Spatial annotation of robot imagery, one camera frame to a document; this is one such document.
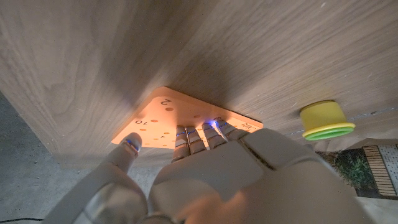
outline printed number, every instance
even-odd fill
[[[255,127],[252,127],[250,124],[242,124],[242,127],[244,127],[244,128],[246,128],[248,131],[249,130],[252,130],[252,129],[255,129]]]
[[[161,104],[162,105],[167,105],[167,103],[170,103],[171,102],[171,100],[168,100],[168,99],[164,99],[165,101],[162,101],[161,102]]]
[[[141,124],[142,121],[136,121],[136,124]]]

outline number 2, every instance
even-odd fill
[[[160,104],[162,104],[162,105],[167,105],[167,103],[170,103],[171,102],[171,100],[168,100],[168,99],[164,99],[165,101],[162,101]]]

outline black cable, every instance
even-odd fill
[[[43,221],[42,218],[17,218],[17,219],[14,219],[14,220],[3,220],[3,221],[0,221],[0,223],[16,222],[16,221],[22,221],[22,220]]]

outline concrete floor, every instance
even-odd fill
[[[148,195],[162,166],[134,167],[132,177]],[[44,218],[91,169],[61,169],[0,93],[0,221]],[[23,221],[14,223],[38,223]]]

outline orange plate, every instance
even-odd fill
[[[183,125],[196,127],[199,136],[208,147],[201,125],[204,122],[209,122],[215,126],[214,121],[217,119],[223,119],[229,124],[251,133],[262,128],[262,124],[258,121],[167,87],[160,87],[138,107],[137,112],[114,136],[112,143],[119,144],[125,136],[135,132],[141,136],[143,147],[173,149],[175,128],[177,125]]]

